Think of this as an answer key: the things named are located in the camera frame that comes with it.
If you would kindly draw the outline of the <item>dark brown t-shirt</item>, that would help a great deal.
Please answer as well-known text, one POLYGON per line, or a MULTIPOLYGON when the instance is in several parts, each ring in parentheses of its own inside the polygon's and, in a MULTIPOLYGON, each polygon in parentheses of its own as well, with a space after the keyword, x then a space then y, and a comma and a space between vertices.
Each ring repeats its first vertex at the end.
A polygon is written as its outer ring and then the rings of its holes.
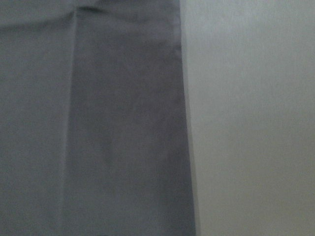
POLYGON ((0 3, 0 233, 193 236, 177 0, 0 3))

